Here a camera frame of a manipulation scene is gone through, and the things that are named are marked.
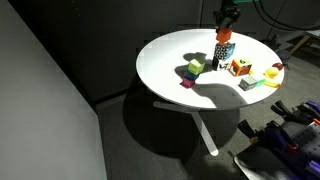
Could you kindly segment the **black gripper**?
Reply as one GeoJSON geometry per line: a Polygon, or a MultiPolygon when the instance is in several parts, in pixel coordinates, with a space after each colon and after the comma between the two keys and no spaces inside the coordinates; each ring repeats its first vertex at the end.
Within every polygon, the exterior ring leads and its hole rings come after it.
{"type": "Polygon", "coordinates": [[[225,19],[229,19],[226,28],[232,29],[232,26],[237,22],[242,11],[238,7],[236,0],[222,0],[221,7],[214,12],[216,17],[215,29],[218,33],[225,19]]]}

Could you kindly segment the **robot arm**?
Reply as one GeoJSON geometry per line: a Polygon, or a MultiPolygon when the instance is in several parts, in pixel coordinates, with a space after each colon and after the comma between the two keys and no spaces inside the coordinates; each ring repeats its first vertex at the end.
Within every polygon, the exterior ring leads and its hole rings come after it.
{"type": "MultiPolygon", "coordinates": [[[[213,12],[216,32],[225,28],[230,29],[239,20],[242,14],[242,10],[238,7],[239,4],[252,3],[256,7],[259,1],[260,0],[221,0],[220,8],[213,12]]],[[[267,14],[262,15],[262,11],[257,7],[255,10],[265,24],[276,28],[276,21],[273,18],[270,18],[270,21],[268,21],[266,19],[267,14]]]]}

